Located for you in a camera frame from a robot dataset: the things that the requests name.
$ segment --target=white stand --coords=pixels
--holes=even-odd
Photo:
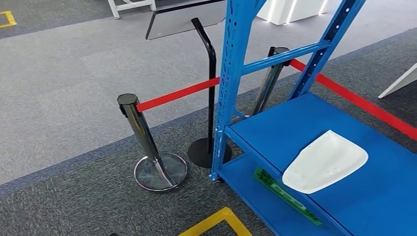
[[[267,0],[256,15],[276,25],[326,12],[328,0]]]
[[[156,11],[155,0],[143,0],[138,2],[131,2],[130,0],[123,0],[126,4],[116,6],[115,0],[108,0],[113,16],[116,20],[120,19],[119,11],[127,10],[135,7],[148,6],[152,11]]]
[[[382,92],[378,98],[383,98],[388,94],[391,94],[400,88],[411,84],[417,80],[417,63],[414,64],[409,70],[407,70],[400,78],[398,78],[392,85],[390,85],[384,92]]]

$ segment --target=chrome stanchion post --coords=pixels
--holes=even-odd
[[[117,100],[121,112],[128,119],[146,155],[135,167],[136,182],[151,191],[165,191],[177,187],[187,174],[186,162],[178,155],[158,152],[145,117],[137,110],[139,100],[136,95],[125,93]]]
[[[268,57],[271,57],[275,54],[286,52],[288,50],[289,50],[288,48],[283,48],[283,47],[278,47],[278,48],[271,47],[269,50]],[[265,105],[269,99],[269,96],[271,95],[271,92],[278,79],[278,76],[281,73],[282,68],[285,66],[284,64],[285,63],[280,63],[277,65],[271,66],[268,69],[267,75],[259,90],[258,97],[256,98],[255,105],[253,107],[252,114],[251,114],[252,116],[264,110]]]

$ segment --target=yellow floor marking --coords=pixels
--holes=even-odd
[[[3,12],[0,12],[0,15],[2,15],[2,14],[5,14],[6,15],[6,18],[9,21],[9,23],[8,24],[5,24],[5,25],[0,25],[0,28],[17,25],[17,23],[14,20],[14,17],[12,15],[12,12],[11,11],[3,11]]]
[[[248,229],[243,225],[243,223],[236,217],[235,214],[233,214],[232,210],[230,210],[230,208],[228,207],[225,207],[221,209],[220,211],[214,213],[213,215],[209,216],[207,219],[189,228],[187,231],[180,234],[179,236],[201,235],[205,231],[213,228],[222,220],[226,220],[226,222],[230,225],[230,227],[232,227],[232,229],[236,232],[238,236],[252,236],[252,234],[248,231]]]

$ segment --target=white table leg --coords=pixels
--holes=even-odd
[[[155,4],[155,0],[148,0],[150,2],[150,9],[152,11],[156,11],[156,4]]]
[[[112,10],[113,16],[115,17],[116,20],[120,19],[119,12],[116,10],[115,1],[114,0],[108,0],[108,1],[109,1],[110,9]]]
[[[417,80],[417,63],[414,64],[409,70],[407,70],[400,78],[398,78],[392,85],[390,85],[385,91],[383,91],[378,98],[383,98],[388,94],[391,94],[400,88]]]

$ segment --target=round chrome base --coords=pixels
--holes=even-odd
[[[150,191],[166,191],[181,184],[187,175],[187,164],[178,155],[160,152],[161,168],[148,157],[142,158],[135,167],[135,180]]]

